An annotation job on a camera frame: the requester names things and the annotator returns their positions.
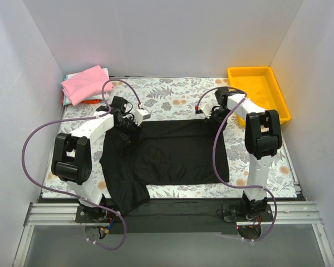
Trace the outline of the black t-shirt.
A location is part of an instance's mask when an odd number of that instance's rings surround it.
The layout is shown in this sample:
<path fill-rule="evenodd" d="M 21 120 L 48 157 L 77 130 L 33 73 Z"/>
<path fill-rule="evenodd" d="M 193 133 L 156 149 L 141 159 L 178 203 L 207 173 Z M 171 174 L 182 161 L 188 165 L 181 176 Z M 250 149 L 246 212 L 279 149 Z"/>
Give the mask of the black t-shirt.
<path fill-rule="evenodd" d="M 135 142 L 124 141 L 118 130 L 105 134 L 100 164 L 117 210 L 126 215 L 150 199 L 148 185 L 218 183 L 212 166 L 217 129 L 204 120 L 146 121 Z M 223 137 L 216 148 L 216 166 L 229 181 Z"/>

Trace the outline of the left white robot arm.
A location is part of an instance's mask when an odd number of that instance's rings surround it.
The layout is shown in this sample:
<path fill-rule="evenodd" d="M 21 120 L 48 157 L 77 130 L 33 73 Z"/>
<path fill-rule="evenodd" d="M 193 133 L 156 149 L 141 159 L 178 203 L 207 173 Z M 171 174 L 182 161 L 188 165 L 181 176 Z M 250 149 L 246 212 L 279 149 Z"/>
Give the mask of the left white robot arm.
<path fill-rule="evenodd" d="M 59 133 L 55 139 L 51 172 L 73 189 L 79 202 L 89 207 L 88 216 L 97 223 L 106 219 L 107 208 L 101 205 L 103 194 L 90 179 L 91 145 L 111 129 L 135 134 L 138 126 L 150 118 L 149 112 L 141 108 L 129 118 L 127 104 L 127 100 L 115 96 L 110 108 L 100 106 L 92 119 L 69 133 Z"/>

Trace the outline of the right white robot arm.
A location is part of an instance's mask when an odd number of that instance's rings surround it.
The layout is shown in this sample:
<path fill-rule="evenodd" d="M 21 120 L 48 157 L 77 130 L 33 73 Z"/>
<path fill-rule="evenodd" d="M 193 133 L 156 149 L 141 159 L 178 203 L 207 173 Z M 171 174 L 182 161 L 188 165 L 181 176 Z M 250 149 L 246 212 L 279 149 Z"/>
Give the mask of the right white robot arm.
<path fill-rule="evenodd" d="M 234 87 L 217 87 L 215 98 L 219 105 L 217 110 L 210 112 L 207 119 L 219 125 L 212 149 L 212 166 L 218 180 L 231 188 L 218 173 L 216 166 L 216 148 L 219 135 L 233 113 L 245 122 L 244 143 L 249 153 L 249 174 L 246 186 L 242 186 L 243 199 L 246 204 L 241 206 L 241 216 L 247 221 L 253 221 L 261 214 L 261 208 L 256 203 L 263 201 L 272 193 L 266 188 L 269 168 L 273 157 L 282 147 L 281 124 L 276 110 L 266 110 L 248 97 L 247 93 Z"/>

